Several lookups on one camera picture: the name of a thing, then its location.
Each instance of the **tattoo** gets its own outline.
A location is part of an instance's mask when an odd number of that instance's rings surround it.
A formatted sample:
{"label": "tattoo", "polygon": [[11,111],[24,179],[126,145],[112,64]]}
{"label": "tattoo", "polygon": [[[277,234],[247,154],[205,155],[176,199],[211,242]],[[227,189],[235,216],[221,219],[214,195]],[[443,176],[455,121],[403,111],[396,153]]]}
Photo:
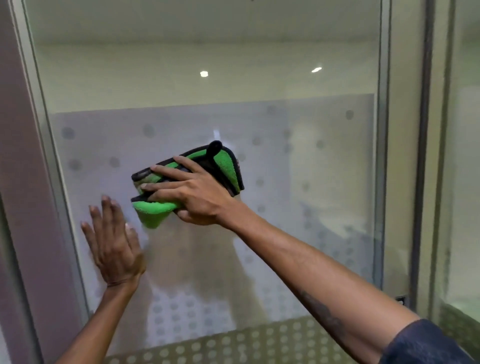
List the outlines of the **tattoo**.
{"label": "tattoo", "polygon": [[300,291],[299,296],[305,308],[334,339],[340,339],[344,336],[345,328],[343,327],[342,321],[340,321],[339,318],[332,316],[326,305],[310,296],[305,291]]}

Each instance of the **forearm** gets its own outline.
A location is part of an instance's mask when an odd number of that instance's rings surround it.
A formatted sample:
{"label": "forearm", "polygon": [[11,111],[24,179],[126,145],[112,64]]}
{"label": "forearm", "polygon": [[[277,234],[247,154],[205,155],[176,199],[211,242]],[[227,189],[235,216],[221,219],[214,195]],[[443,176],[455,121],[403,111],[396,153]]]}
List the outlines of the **forearm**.
{"label": "forearm", "polygon": [[107,288],[97,311],[56,364],[100,364],[118,322],[135,292],[124,285]]}
{"label": "forearm", "polygon": [[235,202],[220,217],[292,289],[355,359],[376,364],[395,335],[418,317],[322,252]]}

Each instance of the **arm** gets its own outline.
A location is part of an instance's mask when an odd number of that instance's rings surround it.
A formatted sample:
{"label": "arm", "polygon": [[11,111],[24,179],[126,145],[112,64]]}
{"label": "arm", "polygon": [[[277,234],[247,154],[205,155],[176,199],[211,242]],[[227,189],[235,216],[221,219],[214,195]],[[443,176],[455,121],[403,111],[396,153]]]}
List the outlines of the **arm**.
{"label": "arm", "polygon": [[178,163],[193,173],[153,166],[179,182],[146,184],[151,201],[180,201],[184,221],[220,224],[235,232],[290,287],[316,320],[353,358],[376,364],[383,350],[408,324],[419,319],[407,308],[329,256],[270,225],[230,197],[198,164]]}
{"label": "arm", "polygon": [[82,223],[82,231],[100,269],[107,289],[87,325],[56,364],[100,364],[130,298],[135,293],[145,263],[134,229],[125,224],[120,206],[104,196],[103,216],[90,207],[93,229]]}

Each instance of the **hand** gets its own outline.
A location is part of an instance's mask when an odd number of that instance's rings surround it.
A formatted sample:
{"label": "hand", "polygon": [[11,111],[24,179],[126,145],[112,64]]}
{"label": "hand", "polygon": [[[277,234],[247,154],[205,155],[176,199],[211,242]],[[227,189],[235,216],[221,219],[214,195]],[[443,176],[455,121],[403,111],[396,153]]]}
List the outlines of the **hand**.
{"label": "hand", "polygon": [[107,287],[128,286],[135,290],[145,272],[145,260],[135,229],[125,223],[121,207],[102,197],[102,214],[90,206],[93,229],[82,222],[93,259]]}
{"label": "hand", "polygon": [[144,191],[154,192],[148,200],[182,203],[184,208],[175,213],[186,222],[196,225],[219,223],[220,215],[229,205],[235,203],[235,199],[198,163],[186,157],[174,157],[174,160],[192,173],[159,165],[150,167],[154,173],[178,182],[143,184],[141,188]]}

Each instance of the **ceiling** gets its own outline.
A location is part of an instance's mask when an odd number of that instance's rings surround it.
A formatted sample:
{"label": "ceiling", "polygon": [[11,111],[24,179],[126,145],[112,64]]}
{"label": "ceiling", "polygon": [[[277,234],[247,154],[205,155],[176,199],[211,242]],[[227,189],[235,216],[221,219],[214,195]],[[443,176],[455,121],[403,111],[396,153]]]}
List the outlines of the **ceiling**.
{"label": "ceiling", "polygon": [[[480,1],[466,4],[480,35]],[[37,44],[376,39],[379,0],[26,0]]]}

